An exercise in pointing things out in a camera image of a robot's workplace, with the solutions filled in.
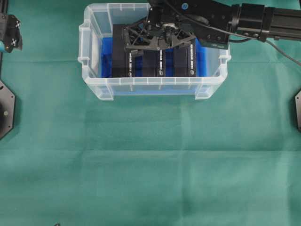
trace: blue foam insert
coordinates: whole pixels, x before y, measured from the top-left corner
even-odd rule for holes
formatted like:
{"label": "blue foam insert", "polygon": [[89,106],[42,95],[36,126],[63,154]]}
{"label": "blue foam insert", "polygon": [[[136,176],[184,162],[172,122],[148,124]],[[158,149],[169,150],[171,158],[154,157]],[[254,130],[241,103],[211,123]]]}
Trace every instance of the blue foam insert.
{"label": "blue foam insert", "polygon": [[[110,78],[112,76],[112,46],[113,38],[103,38],[101,43],[102,51],[100,53],[101,64],[99,65],[99,77]],[[202,47],[199,41],[196,42],[197,52],[197,76],[206,77],[206,48]],[[135,59],[135,75],[142,77],[143,57]],[[166,50],[166,77],[174,76],[174,55],[173,49]]]}

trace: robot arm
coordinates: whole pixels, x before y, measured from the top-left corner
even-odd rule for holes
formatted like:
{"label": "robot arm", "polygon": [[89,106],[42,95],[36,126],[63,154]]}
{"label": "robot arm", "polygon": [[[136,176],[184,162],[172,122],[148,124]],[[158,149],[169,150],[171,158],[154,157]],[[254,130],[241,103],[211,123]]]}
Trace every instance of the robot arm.
{"label": "robot arm", "polygon": [[126,49],[161,50],[198,38],[202,46],[227,49],[230,35],[265,42],[301,40],[301,10],[264,5],[224,5],[213,0],[149,0],[146,18],[123,33]]}

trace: black hexagonal mount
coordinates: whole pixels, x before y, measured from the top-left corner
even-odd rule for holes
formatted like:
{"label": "black hexagonal mount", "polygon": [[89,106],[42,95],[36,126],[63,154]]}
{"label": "black hexagonal mount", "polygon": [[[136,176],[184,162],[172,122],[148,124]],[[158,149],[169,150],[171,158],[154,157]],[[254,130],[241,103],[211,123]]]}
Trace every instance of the black hexagonal mount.
{"label": "black hexagonal mount", "polygon": [[15,95],[0,81],[0,139],[14,124]]}

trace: black cable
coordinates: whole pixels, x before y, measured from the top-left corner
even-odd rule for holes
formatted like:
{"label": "black cable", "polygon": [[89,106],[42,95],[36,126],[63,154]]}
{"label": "black cable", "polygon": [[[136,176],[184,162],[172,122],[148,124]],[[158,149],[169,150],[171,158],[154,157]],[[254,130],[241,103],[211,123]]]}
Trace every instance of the black cable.
{"label": "black cable", "polygon": [[233,43],[242,43],[242,42],[246,42],[246,41],[249,41],[251,39],[241,39],[241,40],[233,40],[233,39],[230,39],[229,42],[233,42]]}
{"label": "black cable", "polygon": [[270,42],[269,40],[266,40],[266,43],[270,44],[272,47],[274,47],[279,53],[284,55],[286,58],[290,59],[291,61],[295,62],[297,65],[301,66],[301,62],[295,60],[291,56],[287,55],[282,49],[280,49],[278,46],[276,46],[274,43]]}

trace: green fabric surface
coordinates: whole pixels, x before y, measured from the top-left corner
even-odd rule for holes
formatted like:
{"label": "green fabric surface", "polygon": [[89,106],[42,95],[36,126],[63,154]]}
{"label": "green fabric surface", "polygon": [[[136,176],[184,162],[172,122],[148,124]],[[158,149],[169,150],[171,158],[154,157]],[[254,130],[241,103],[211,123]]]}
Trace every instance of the green fabric surface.
{"label": "green fabric surface", "polygon": [[[0,225],[300,225],[301,68],[268,44],[231,44],[229,76],[209,100],[103,102],[77,62],[78,26],[97,2],[9,3],[24,49],[3,56],[16,117],[0,141]],[[301,60],[299,42],[276,43]]]}

